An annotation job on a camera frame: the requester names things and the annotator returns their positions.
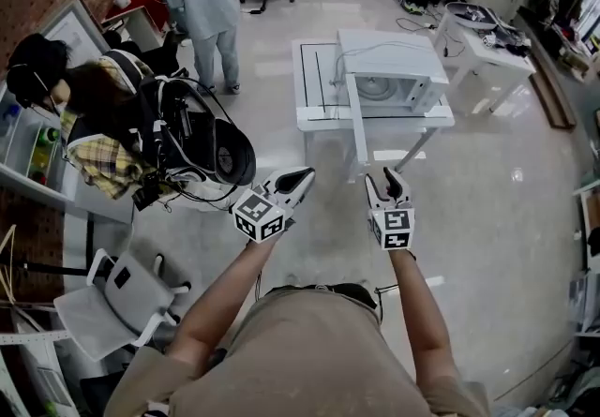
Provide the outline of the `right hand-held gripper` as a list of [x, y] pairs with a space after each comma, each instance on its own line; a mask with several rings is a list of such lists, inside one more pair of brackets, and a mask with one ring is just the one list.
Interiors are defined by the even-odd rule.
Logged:
[[384, 167], [383, 174], [387, 181], [386, 194], [393, 203], [387, 206], [382, 205], [371, 175], [365, 175], [369, 229], [380, 249], [408, 250], [412, 246], [415, 229], [412, 192], [401, 174], [394, 169]]

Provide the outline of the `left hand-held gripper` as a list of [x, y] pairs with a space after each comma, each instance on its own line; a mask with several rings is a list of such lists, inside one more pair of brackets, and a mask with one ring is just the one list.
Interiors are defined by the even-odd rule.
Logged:
[[310, 167], [273, 171], [267, 181], [247, 189], [232, 206], [234, 226], [254, 243], [263, 243], [295, 224], [293, 208], [313, 186]]

